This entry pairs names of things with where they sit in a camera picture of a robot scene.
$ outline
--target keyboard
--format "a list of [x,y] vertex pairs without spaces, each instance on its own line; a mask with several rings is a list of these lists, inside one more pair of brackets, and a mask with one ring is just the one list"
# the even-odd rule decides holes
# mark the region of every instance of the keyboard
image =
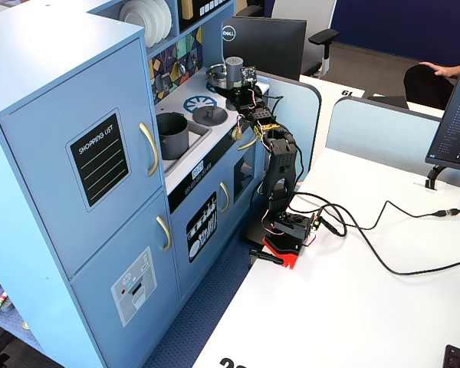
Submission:
[[460,349],[447,345],[445,349],[445,359],[443,368],[460,368]]

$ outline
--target person's arm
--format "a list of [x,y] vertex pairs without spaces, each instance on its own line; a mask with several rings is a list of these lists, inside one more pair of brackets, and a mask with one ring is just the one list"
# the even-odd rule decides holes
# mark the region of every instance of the person's arm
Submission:
[[435,71],[435,75],[438,75],[440,77],[458,78],[458,76],[460,75],[460,65],[457,67],[440,67],[439,65],[435,65],[427,61],[423,61],[420,64],[430,67]]

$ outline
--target white plate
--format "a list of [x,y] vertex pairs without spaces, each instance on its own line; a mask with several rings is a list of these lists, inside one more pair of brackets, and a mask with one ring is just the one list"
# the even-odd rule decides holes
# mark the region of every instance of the white plate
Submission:
[[163,30],[165,27],[165,19],[163,18],[162,9],[153,0],[143,0],[148,5],[150,11],[153,13],[156,23],[156,37],[155,43],[159,43],[162,40]]
[[170,15],[170,8],[164,0],[153,0],[162,10],[164,29],[162,38],[166,38],[169,35],[170,28],[172,27],[172,16]]
[[127,2],[121,8],[120,20],[145,27],[145,45],[151,48],[155,44],[156,20],[147,4],[139,0]]

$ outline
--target office chair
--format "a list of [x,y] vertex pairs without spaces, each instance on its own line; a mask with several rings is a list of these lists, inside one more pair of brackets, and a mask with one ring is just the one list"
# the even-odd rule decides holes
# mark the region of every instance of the office chair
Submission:
[[[276,0],[272,18],[304,19],[307,21],[307,39],[301,73],[322,78],[330,67],[330,45],[339,32],[330,29],[336,0]],[[238,16],[262,16],[264,9],[250,5]]]

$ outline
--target blue carpet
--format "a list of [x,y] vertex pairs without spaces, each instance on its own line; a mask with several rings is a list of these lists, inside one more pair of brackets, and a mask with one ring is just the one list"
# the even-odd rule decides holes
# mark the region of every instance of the blue carpet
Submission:
[[190,368],[248,273],[249,245],[234,234],[143,368]]

